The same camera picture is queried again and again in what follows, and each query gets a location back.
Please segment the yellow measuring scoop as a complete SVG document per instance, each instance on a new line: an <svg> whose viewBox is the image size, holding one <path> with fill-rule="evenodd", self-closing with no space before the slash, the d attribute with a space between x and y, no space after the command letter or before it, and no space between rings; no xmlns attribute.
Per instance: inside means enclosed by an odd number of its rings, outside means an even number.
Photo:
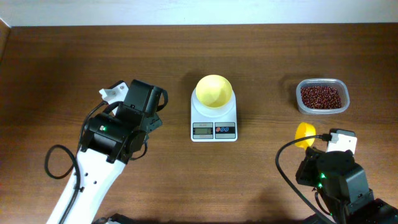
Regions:
<svg viewBox="0 0 398 224"><path fill-rule="evenodd" d="M301 122L299 124L298 128L296 129L295 140L298 140L298 139L304 138L304 137L315 136L315 135L316 135L316 129L312 124L306 123L306 122ZM306 140L303 140L300 142L296 142L295 145L302 149L306 149L307 147L312 146L314 141L315 141L314 138L306 139Z"/></svg>

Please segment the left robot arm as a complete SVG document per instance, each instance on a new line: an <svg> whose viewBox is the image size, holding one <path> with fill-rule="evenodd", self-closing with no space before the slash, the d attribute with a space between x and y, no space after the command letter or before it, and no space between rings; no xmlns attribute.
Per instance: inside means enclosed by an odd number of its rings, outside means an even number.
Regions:
<svg viewBox="0 0 398 224"><path fill-rule="evenodd" d="M48 223L91 223L114 181L135 160L133 154L146 151L149 133L162 125L157 113L169 100L165 89L121 80L99 92L105 109L85 118L76 154L59 147L72 166Z"/></svg>

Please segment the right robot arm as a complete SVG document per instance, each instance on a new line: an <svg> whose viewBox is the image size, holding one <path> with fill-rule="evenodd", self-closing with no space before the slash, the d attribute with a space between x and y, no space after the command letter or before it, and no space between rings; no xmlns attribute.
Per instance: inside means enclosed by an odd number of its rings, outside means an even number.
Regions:
<svg viewBox="0 0 398 224"><path fill-rule="evenodd" d="M366 173L350 150L323 152L308 147L296 181L316 188L339 223L397 224L397 209L374 198Z"/></svg>

